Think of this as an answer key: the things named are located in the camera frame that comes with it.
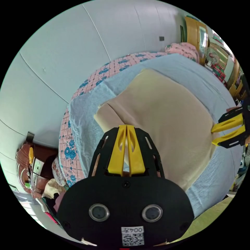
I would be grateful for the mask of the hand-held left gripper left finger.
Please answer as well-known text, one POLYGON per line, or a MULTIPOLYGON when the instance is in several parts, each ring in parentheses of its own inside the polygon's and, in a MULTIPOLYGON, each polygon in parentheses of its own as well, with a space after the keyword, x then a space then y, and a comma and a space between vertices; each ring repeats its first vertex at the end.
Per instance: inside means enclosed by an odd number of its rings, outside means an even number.
POLYGON ((110 157, 108 172, 109 174, 123 174, 125 145, 126 145, 126 125, 120 125, 115 138, 112 154, 110 157))

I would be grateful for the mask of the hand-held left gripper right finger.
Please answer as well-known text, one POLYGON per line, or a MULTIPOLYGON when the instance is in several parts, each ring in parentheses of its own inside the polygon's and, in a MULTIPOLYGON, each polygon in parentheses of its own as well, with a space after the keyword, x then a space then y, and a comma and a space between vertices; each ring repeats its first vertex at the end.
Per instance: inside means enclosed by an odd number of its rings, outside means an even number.
POLYGON ((145 166, 134 126, 127 127, 129 176, 143 175, 145 166))

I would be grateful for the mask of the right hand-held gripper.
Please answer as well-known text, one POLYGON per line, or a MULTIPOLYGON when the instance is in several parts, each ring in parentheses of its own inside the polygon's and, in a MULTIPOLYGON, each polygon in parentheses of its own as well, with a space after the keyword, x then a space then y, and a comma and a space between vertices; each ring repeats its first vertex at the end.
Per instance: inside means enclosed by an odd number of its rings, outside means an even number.
POLYGON ((213 145, 232 148, 246 144, 246 139, 250 136, 250 100, 244 100, 241 107, 224 113, 218 123, 212 127, 211 133, 218 133, 240 126, 235 131, 212 140, 213 145))

